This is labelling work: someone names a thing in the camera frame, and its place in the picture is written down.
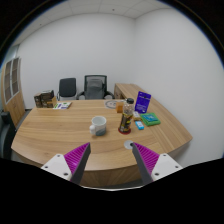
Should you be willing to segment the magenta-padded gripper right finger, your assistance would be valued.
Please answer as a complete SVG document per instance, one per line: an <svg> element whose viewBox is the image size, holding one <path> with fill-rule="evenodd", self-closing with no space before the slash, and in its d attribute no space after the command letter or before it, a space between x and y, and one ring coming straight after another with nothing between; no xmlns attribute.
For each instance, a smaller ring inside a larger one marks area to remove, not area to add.
<svg viewBox="0 0 224 224"><path fill-rule="evenodd" d="M133 144L132 153L136 159L144 185L182 169L168 154L158 154L138 143Z"/></svg>

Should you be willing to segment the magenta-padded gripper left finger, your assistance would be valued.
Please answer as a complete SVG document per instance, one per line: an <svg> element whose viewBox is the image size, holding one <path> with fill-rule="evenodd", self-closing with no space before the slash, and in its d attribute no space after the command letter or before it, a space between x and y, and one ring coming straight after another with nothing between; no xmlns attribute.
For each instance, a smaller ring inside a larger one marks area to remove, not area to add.
<svg viewBox="0 0 224 224"><path fill-rule="evenodd" d="M90 153L90 143L85 143L65 155L56 154L42 169L79 185Z"/></svg>

